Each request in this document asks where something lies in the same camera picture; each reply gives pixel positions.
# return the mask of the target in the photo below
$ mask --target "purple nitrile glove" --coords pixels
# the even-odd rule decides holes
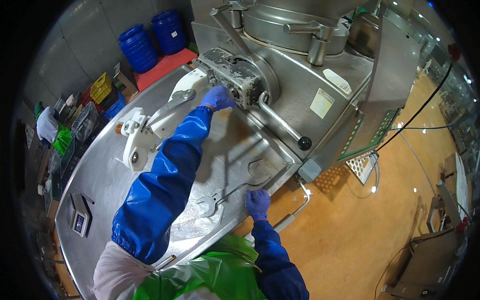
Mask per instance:
[[[217,85],[205,94],[201,105],[210,105],[215,112],[224,108],[234,108],[237,104],[228,96],[225,86]]]
[[[264,189],[250,191],[245,195],[245,206],[253,221],[267,219],[267,210],[270,206],[270,196]]]

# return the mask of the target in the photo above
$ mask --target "sticker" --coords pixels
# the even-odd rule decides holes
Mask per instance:
[[[345,94],[350,95],[352,92],[352,88],[348,84],[348,82],[340,77],[337,73],[332,71],[331,69],[325,69],[324,75],[331,83],[335,84],[339,89],[341,89]]]
[[[334,101],[335,100],[332,97],[319,88],[317,94],[315,94],[315,98],[313,98],[310,109],[323,119],[328,110],[332,107]]]

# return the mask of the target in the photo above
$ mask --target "stainless steel machine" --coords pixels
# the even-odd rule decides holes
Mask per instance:
[[[194,65],[308,161],[306,182],[376,148],[413,84],[420,45],[386,18],[355,18],[348,38],[341,17],[363,2],[229,1],[192,22]]]

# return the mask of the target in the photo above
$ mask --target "blue sleeve cover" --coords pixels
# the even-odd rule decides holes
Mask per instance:
[[[200,106],[185,117],[113,217],[112,240],[144,264],[153,264],[167,251],[170,225],[188,202],[212,115]]]
[[[255,264],[261,269],[258,288],[269,300],[309,298],[305,282],[297,267],[290,262],[287,251],[281,246],[280,236],[266,220],[256,221],[252,235],[258,258]]]

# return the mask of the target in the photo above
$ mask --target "wrench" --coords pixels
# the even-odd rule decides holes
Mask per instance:
[[[267,181],[270,178],[270,175],[254,177],[248,171],[249,164],[254,162],[259,162],[260,160],[262,160],[262,158],[259,156],[248,157],[244,159],[240,165],[240,173],[244,174],[241,178],[229,184],[224,189],[215,189],[214,194],[212,196],[204,196],[198,199],[196,202],[197,204],[200,204],[202,202],[205,202],[208,204],[208,211],[201,214],[200,217],[212,216],[215,213],[216,205],[219,205],[220,203],[222,203],[227,196],[231,195],[233,192],[235,192],[245,184],[256,186],[256,185],[261,185],[262,183],[265,183],[265,181]]]

